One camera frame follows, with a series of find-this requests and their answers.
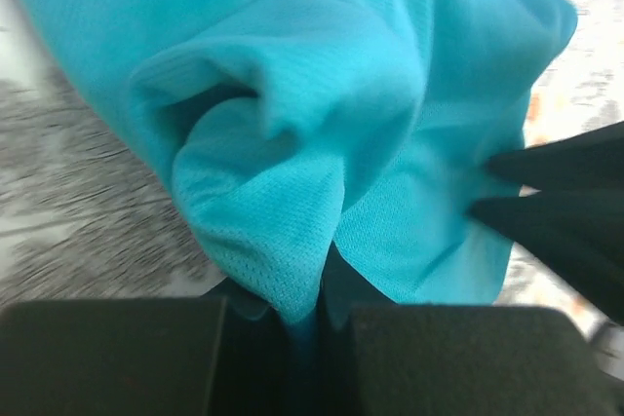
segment white speckled surface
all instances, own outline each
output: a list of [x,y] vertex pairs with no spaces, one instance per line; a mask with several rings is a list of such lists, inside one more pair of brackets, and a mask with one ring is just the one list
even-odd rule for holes
[[[534,88],[528,144],[624,114],[624,0],[572,1],[579,28]],[[0,0],[0,113],[0,304],[197,294],[220,281],[155,177],[62,80],[15,0]],[[586,333],[601,317],[520,249],[499,303],[559,308]]]

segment turquoise cloth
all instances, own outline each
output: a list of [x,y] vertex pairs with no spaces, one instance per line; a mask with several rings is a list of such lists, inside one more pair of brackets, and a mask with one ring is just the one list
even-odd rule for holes
[[518,193],[479,166],[523,145],[566,0],[21,1],[206,254],[287,322],[332,241],[398,302],[496,297],[510,244],[464,212]]

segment table surface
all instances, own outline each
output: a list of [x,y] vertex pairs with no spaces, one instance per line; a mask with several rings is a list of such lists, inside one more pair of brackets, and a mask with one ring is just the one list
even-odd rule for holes
[[[624,0],[572,1],[578,30],[533,89],[529,145],[624,114]],[[195,295],[221,281],[156,177],[73,92],[15,0],[0,0],[0,112],[0,306]],[[498,303],[558,308],[585,333],[601,320],[519,248]]]

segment folded fabric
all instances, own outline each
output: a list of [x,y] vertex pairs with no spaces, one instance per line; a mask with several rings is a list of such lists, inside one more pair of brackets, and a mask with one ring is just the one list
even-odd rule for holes
[[286,321],[332,242],[398,302],[488,303],[510,244],[464,211],[518,186],[566,0],[21,0],[206,254]]

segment garment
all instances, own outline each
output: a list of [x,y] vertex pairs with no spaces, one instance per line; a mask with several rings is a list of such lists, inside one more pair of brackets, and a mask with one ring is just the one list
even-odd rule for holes
[[402,303],[488,303],[528,92],[566,0],[21,0],[69,80],[161,178],[207,255],[289,323],[326,254]]

